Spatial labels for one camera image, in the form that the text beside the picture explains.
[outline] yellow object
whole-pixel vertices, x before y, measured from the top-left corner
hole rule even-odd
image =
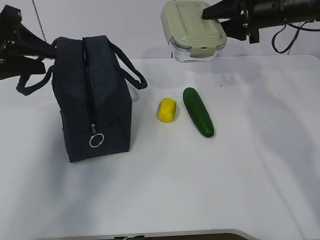
[[[169,97],[164,98],[158,109],[158,118],[160,121],[169,123],[172,122],[177,109],[177,102]]]

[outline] metal ring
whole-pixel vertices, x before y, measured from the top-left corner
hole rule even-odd
[[[101,137],[102,137],[102,140],[98,143],[98,145],[93,146],[91,142],[92,142],[92,140],[93,140],[96,136],[101,136]],[[104,140],[105,140],[105,136],[104,136],[102,133],[97,133],[97,134],[93,135],[93,136],[90,138],[89,145],[90,145],[91,148],[94,149],[94,148],[99,147],[99,146],[104,142]]]

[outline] zipper pull ring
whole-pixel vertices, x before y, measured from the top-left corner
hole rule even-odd
[[[94,123],[91,124],[91,130],[92,130],[92,136],[89,140],[89,146],[94,149],[99,147],[104,142],[105,135],[103,135],[102,133],[97,133],[96,125]],[[92,140],[97,136],[100,136],[101,141],[97,145],[92,145]]]
[[[91,130],[92,130],[92,135],[96,135],[97,134],[96,125],[94,123],[91,124]]]

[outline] zipper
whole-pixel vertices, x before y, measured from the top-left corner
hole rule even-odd
[[[81,41],[82,50],[82,70],[84,79],[84,92],[85,92],[85,105],[88,114],[89,125],[91,128],[92,135],[96,135],[97,127],[97,112],[96,103],[94,98],[94,91],[90,80],[90,57],[88,47],[86,45],[86,39],[83,38]]]

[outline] floor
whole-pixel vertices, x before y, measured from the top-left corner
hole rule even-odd
[[[204,235],[184,235],[184,236],[160,236],[160,237],[135,237],[136,240],[247,240],[246,238],[232,234],[204,234]]]

